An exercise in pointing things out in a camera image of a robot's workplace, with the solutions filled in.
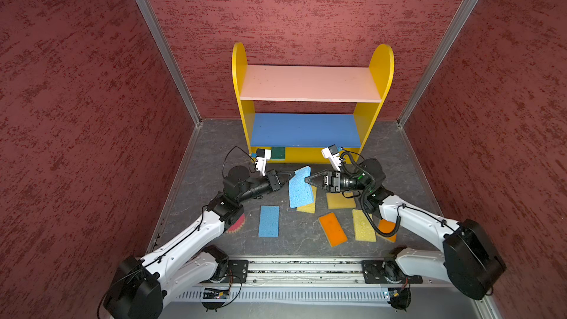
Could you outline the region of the green scouring sponge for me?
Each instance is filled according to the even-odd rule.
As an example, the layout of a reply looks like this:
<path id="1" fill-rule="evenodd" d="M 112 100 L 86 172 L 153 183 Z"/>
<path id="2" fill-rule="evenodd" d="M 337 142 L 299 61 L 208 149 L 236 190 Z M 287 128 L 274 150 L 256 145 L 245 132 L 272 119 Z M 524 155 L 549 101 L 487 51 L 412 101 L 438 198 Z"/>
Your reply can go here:
<path id="1" fill-rule="evenodd" d="M 286 159 L 286 148 L 285 147 L 272 147 L 271 148 L 271 159 L 272 160 L 285 160 Z"/>

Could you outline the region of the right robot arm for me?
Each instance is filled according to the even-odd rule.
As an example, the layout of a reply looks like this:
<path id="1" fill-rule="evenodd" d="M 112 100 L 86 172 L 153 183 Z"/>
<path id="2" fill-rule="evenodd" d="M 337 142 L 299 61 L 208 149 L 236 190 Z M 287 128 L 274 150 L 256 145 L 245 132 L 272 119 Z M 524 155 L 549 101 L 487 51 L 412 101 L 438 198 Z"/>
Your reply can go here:
<path id="1" fill-rule="evenodd" d="M 433 214 L 404 201 L 384 186 L 386 175 L 377 159 L 305 177 L 305 182 L 330 193 L 349 191 L 358 196 L 366 221 L 372 217 L 393 223 L 390 231 L 372 228 L 382 237 L 397 235 L 402 228 L 433 245 L 433 250 L 397 248 L 382 261 L 385 280 L 401 284 L 422 276 L 451 283 L 473 300 L 490 293 L 506 271 L 506 264 L 483 227 L 471 220 L 459 222 Z"/>

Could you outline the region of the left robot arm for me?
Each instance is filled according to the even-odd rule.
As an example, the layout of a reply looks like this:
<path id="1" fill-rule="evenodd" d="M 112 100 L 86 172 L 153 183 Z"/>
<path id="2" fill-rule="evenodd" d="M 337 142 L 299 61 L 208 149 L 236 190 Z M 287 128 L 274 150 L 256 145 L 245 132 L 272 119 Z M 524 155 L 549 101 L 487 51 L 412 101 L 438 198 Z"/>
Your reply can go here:
<path id="1" fill-rule="evenodd" d="M 158 318 L 185 288 L 226 278 L 228 256 L 212 241 L 237 223 L 244 202 L 279 191 L 294 175 L 269 170 L 253 177 L 245 166 L 231 168 L 223 189 L 202 207 L 196 221 L 154 252 L 118 265 L 98 308 L 112 318 Z"/>

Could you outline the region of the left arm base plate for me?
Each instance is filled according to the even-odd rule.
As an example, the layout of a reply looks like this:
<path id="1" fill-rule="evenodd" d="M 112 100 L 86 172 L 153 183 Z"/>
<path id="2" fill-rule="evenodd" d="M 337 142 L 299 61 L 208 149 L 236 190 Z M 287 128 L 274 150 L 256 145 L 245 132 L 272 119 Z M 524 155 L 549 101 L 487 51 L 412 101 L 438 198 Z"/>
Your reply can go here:
<path id="1" fill-rule="evenodd" d="M 248 260 L 223 260 L 218 264 L 210 282 L 228 284 L 231 281 L 236 281 L 238 284 L 240 282 L 244 284 L 247 281 L 249 264 Z"/>

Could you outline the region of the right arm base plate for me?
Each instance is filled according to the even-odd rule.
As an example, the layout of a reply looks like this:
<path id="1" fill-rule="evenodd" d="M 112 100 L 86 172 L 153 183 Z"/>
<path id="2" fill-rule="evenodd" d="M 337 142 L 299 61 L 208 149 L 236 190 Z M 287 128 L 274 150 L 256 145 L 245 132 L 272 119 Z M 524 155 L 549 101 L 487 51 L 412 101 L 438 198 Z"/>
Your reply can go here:
<path id="1" fill-rule="evenodd" d="M 407 276 L 394 261 L 365 260 L 361 262 L 366 284 L 422 284 L 421 276 Z"/>

